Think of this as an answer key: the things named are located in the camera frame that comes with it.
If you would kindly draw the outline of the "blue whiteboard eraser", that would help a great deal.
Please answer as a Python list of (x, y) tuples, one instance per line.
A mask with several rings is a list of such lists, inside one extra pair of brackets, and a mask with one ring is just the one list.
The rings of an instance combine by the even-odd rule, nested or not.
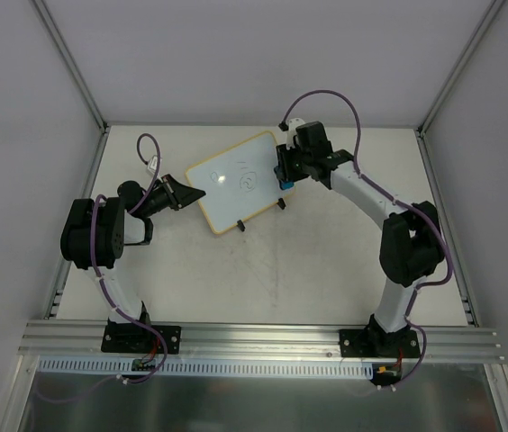
[(280, 166), (274, 168), (274, 173), (281, 190), (288, 190), (294, 187), (294, 182), (287, 178), (286, 172)]

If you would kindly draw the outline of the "yellow framed whiteboard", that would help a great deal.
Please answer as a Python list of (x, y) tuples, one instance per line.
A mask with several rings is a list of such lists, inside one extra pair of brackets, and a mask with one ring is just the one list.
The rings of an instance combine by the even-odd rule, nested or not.
[(198, 204), (214, 234), (241, 229), (294, 192), (280, 188), (276, 146), (275, 134), (264, 130), (186, 170), (189, 185), (205, 192)]

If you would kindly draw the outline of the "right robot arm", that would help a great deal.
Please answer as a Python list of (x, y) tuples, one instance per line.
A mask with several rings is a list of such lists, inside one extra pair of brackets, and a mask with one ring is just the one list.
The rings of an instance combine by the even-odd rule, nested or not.
[(406, 316), (416, 285), (445, 258), (436, 208), (428, 201), (400, 204), (394, 195), (379, 192), (357, 170), (354, 155), (333, 149), (321, 122), (293, 119), (281, 122), (279, 129), (286, 133), (274, 168), (281, 189), (310, 177), (357, 205), (381, 229), (379, 263), (386, 284), (359, 340), (389, 356), (409, 330)]

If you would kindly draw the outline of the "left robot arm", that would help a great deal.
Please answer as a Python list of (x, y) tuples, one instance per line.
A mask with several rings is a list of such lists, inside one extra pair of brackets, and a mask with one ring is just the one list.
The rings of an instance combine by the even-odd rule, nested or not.
[(118, 261), (127, 247), (151, 243), (153, 215), (165, 209), (180, 211), (205, 196), (205, 191), (164, 175), (146, 189), (129, 180), (120, 184), (114, 197), (76, 199), (70, 207), (60, 237), (61, 254), (97, 286), (109, 310), (108, 323), (126, 325), (122, 340), (132, 350), (149, 348), (154, 330), (143, 300), (121, 278)]

